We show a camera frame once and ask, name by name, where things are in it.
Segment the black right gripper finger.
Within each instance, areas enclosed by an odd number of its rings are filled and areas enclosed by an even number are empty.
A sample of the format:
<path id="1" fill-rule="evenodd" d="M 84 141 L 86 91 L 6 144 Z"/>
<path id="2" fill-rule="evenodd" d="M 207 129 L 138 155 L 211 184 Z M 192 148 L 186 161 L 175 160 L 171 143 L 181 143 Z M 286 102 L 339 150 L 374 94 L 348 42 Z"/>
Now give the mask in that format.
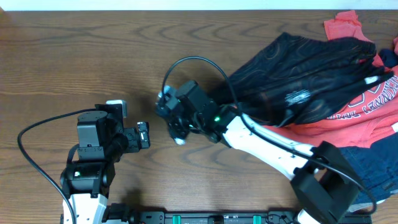
<path id="1" fill-rule="evenodd" d="M 177 90 L 166 85 L 164 92 L 158 94 L 158 102 L 155 104 L 155 112 L 159 116 L 169 116 L 172 110 L 177 106 L 177 98 L 175 97 Z"/>
<path id="2" fill-rule="evenodd" d="M 174 140 L 174 142 L 179 145 L 185 145 L 186 144 L 186 138 L 188 135 L 187 129 L 184 128 L 181 124 L 179 123 L 170 123 L 169 124 L 169 134 L 170 137 Z"/>

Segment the black orange-patterned jersey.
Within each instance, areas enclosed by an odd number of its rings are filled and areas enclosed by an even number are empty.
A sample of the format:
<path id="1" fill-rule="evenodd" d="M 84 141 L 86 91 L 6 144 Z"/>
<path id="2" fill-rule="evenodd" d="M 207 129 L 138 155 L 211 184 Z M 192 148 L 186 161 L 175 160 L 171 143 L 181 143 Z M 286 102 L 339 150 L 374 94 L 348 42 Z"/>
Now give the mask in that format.
<path id="1" fill-rule="evenodd" d="M 209 95 L 219 105 L 238 102 L 267 126 L 315 123 L 393 76 L 373 64 L 375 56 L 372 42 L 354 37 L 323 42 L 283 33 Z"/>

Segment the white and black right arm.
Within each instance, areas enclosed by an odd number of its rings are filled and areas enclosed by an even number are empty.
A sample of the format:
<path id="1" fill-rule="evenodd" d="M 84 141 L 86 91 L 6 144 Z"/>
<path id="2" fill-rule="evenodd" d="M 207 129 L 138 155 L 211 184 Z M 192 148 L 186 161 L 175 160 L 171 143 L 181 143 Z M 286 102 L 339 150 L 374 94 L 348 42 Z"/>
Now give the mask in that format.
<path id="1" fill-rule="evenodd" d="M 239 115 L 235 107 L 217 104 L 194 80 L 179 89 L 164 86 L 156 113 L 179 145 L 185 144 L 190 133 L 202 134 L 286 176 L 303 206 L 297 223 L 340 223 L 359 194 L 359 177 L 334 145 L 313 146 L 272 132 L 248 115 Z"/>

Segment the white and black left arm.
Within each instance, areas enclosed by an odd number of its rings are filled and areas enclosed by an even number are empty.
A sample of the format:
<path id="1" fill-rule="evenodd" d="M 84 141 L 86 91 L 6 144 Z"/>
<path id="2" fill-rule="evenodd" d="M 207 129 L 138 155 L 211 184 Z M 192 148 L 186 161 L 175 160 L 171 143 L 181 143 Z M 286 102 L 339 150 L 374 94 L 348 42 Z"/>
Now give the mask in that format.
<path id="1" fill-rule="evenodd" d="M 126 204 L 108 204 L 109 189 L 116 175 L 115 163 L 124 154 L 150 147 L 149 124 L 126 128 L 124 100 L 108 100 L 79 115 L 78 144 L 70 149 L 60 176 L 63 193 L 61 223 L 138 223 Z"/>

